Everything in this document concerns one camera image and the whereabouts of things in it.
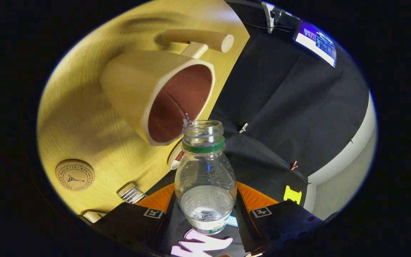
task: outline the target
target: bottle neck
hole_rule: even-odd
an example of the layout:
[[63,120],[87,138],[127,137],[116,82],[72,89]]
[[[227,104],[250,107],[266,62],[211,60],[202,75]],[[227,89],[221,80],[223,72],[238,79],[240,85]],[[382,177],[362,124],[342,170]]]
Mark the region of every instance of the bottle neck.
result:
[[182,148],[191,153],[213,153],[225,147],[223,125],[215,120],[191,121],[184,125]]

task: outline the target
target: black cloth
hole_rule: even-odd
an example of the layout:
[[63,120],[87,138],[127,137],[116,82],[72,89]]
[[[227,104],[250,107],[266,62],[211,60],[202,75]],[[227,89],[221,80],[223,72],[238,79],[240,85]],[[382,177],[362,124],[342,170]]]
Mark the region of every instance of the black cloth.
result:
[[[349,143],[367,111],[369,89],[338,44],[334,69],[296,42],[247,29],[253,40],[209,119],[223,122],[225,154],[237,180],[283,201],[286,185],[306,192],[305,176]],[[299,167],[290,171],[295,161]]]

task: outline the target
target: cream mug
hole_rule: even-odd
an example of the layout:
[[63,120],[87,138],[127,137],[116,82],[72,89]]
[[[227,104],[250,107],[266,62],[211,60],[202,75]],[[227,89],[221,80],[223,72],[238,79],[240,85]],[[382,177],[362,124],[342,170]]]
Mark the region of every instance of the cream mug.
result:
[[209,48],[227,52],[234,42],[232,35],[187,29],[167,30],[161,39],[189,46],[181,54],[124,52],[100,77],[113,109],[153,146],[169,145],[182,136],[182,110],[190,120],[199,117],[215,83],[213,65],[199,58]]

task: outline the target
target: wooden board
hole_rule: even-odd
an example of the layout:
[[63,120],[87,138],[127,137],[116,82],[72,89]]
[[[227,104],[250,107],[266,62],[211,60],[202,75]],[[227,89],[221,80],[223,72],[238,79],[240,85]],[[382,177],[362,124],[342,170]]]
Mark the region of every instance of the wooden board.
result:
[[[207,119],[249,38],[223,0],[155,0],[133,8],[75,45],[46,85],[37,124],[39,154],[53,188],[77,214],[108,212],[122,202],[116,192],[127,182],[133,181],[146,192],[170,171],[167,160],[178,141],[156,147],[143,141],[116,115],[98,81],[106,63],[125,49],[181,53],[186,44],[159,39],[167,29],[201,29],[234,36],[229,52],[208,50],[201,57],[214,65],[216,76],[212,97],[199,117]],[[65,159],[89,163],[96,176],[93,184],[79,191],[66,189],[55,177],[55,167]]]

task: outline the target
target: metal clip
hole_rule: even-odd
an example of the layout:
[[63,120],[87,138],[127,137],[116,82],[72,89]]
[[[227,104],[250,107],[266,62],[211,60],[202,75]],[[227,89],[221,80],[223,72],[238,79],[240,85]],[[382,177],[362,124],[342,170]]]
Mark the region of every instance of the metal clip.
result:
[[245,131],[245,129],[247,128],[248,123],[245,123],[245,125],[242,127],[242,129],[239,131],[239,133],[242,133]]
[[127,184],[124,188],[117,192],[118,196],[127,203],[135,204],[142,200],[147,195],[144,194],[138,187],[133,183]]

